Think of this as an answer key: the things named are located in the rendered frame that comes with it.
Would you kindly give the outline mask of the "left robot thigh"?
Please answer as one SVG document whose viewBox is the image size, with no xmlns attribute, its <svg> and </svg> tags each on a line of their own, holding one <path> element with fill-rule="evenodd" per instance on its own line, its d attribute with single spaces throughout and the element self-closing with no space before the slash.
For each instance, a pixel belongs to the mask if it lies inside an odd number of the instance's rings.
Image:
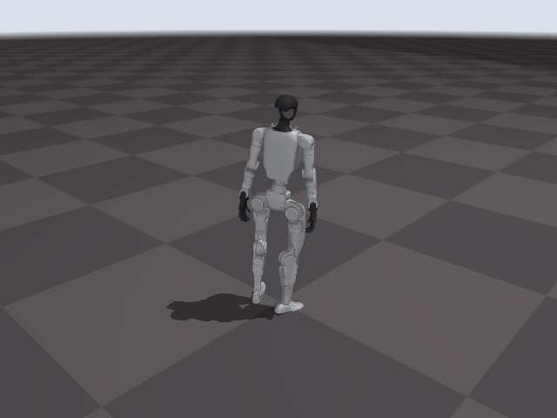
<svg viewBox="0 0 557 418">
<path fill-rule="evenodd" d="M 265 255 L 267 253 L 267 226 L 271 213 L 271 209 L 265 207 L 265 192 L 257 193 L 251 201 L 251 206 L 254 209 L 255 241 L 257 241 L 256 254 Z"/>
</svg>

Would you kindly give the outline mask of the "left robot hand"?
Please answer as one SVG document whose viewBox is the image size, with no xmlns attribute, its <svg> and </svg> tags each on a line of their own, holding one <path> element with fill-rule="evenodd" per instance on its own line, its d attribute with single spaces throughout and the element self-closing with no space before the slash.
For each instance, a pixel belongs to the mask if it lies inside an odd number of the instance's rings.
<svg viewBox="0 0 557 418">
<path fill-rule="evenodd" d="M 248 206 L 247 206 L 247 200 L 249 199 L 249 197 L 248 198 L 245 198 L 245 197 L 246 197 L 246 193 L 241 192 L 240 197 L 239 197 L 239 199 L 240 199 L 239 218 L 244 222 L 249 222 L 249 220 L 247 220 L 247 219 L 250 219 L 250 218 L 247 217 L 246 211 L 245 211 L 245 210 L 247 210 L 248 212 L 251 212 L 249 210 Z"/>
</svg>

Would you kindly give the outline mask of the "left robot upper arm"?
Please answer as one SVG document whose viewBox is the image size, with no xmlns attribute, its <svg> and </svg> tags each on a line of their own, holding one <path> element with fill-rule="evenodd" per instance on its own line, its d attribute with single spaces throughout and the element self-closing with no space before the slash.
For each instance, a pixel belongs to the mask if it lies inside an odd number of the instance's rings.
<svg viewBox="0 0 557 418">
<path fill-rule="evenodd" d="M 263 146 L 263 137 L 266 128 L 256 128 L 252 133 L 252 142 L 250 147 L 250 157 L 247 164 L 247 169 L 257 171 L 260 161 L 258 156 Z"/>
</svg>

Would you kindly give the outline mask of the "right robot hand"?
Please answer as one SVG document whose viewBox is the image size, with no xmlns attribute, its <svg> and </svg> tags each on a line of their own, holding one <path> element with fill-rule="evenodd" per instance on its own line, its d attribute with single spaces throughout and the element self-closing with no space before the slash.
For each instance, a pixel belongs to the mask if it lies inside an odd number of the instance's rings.
<svg viewBox="0 0 557 418">
<path fill-rule="evenodd" d="M 318 208 L 316 208 L 316 204 L 314 202 L 312 202 L 310 204 L 310 208 L 308 208 L 308 211 L 311 212 L 311 217 L 307 220 L 307 223 L 309 223 L 311 221 L 311 224 L 308 228 L 306 228 L 305 231 L 306 233 L 310 233 L 313 231 L 314 226 L 315 226 L 315 222 L 316 222 L 316 211 L 318 210 Z"/>
</svg>

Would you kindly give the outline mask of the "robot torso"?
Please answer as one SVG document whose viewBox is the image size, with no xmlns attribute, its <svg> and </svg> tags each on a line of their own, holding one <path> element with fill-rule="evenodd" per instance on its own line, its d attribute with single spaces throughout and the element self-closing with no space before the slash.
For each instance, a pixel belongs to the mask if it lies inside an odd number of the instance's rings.
<svg viewBox="0 0 557 418">
<path fill-rule="evenodd" d="M 275 125 L 277 126 L 277 125 Z M 272 126 L 265 129 L 263 137 L 263 166 L 266 177 L 275 179 L 272 187 L 265 192 L 265 207 L 273 211 L 285 212 L 285 203 L 291 197 L 286 184 L 299 167 L 301 148 L 299 147 L 298 134 L 301 131 L 273 131 Z"/>
</svg>

